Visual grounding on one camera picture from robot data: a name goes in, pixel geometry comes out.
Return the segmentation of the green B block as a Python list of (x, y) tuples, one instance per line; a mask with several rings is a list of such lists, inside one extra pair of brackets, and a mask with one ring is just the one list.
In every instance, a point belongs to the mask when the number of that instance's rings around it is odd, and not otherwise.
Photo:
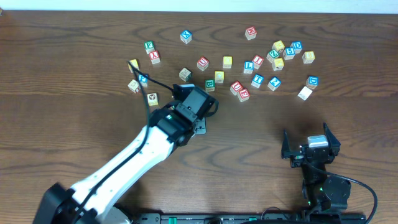
[(205, 91), (215, 91), (215, 81), (214, 79), (205, 80)]

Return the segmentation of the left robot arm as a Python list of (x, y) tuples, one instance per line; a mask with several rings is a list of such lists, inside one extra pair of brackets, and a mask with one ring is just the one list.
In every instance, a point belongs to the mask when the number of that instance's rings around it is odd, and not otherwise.
[(33, 223), (130, 223), (115, 203), (148, 170), (186, 145), (197, 122), (218, 110), (218, 101), (193, 84), (174, 85), (172, 95), (173, 101), (154, 110), (137, 137), (102, 168), (69, 189), (51, 186)]

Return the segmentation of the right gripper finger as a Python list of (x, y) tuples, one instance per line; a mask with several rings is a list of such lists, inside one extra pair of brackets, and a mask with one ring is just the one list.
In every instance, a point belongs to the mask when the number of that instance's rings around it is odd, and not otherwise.
[(324, 129), (325, 136), (328, 141), (331, 153), (334, 156), (337, 156), (340, 151), (341, 143), (339, 142), (339, 140), (337, 140), (335, 135), (330, 131), (330, 129), (326, 123), (323, 123), (323, 129)]
[(291, 150), (289, 145), (289, 139), (287, 131), (284, 130), (284, 139), (282, 141), (282, 148), (281, 148), (281, 158), (289, 159), (290, 157), (291, 157)]

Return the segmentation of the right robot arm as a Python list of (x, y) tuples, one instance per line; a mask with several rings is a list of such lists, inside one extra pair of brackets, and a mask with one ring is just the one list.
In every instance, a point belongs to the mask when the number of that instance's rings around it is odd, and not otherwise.
[(302, 218), (314, 223), (343, 223), (342, 212), (348, 207), (351, 182), (326, 173), (325, 166), (338, 155), (341, 143), (326, 124), (323, 129), (323, 135), (308, 137), (307, 143), (295, 150), (284, 131), (281, 158), (288, 159), (292, 168), (302, 170), (302, 192), (309, 203)]

